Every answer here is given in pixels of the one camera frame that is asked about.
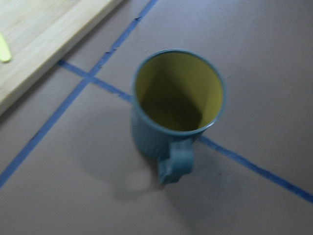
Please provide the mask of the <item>teal mug yellow inside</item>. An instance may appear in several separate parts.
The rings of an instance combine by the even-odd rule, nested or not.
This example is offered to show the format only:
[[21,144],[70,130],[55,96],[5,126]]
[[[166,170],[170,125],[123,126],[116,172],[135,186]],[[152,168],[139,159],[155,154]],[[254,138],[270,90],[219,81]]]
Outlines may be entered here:
[[137,149],[157,161],[161,184],[178,182],[193,169],[195,139],[223,112],[225,85],[220,73],[190,51],[162,50],[141,63],[132,95]]

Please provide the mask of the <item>wooden cutting board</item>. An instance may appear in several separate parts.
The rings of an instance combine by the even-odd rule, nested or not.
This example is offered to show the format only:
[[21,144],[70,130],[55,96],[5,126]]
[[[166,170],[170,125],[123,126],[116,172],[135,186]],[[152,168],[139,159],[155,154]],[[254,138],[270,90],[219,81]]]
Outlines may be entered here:
[[0,63],[0,112],[6,112],[121,3],[120,0],[2,0],[0,37],[9,48],[11,59]]

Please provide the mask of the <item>yellow plastic knife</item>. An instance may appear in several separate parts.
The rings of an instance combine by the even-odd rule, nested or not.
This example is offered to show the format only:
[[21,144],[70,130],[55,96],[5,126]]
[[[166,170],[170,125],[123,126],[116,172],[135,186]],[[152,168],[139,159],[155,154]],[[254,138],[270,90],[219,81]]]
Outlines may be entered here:
[[0,60],[4,63],[11,61],[12,53],[5,38],[0,35]]

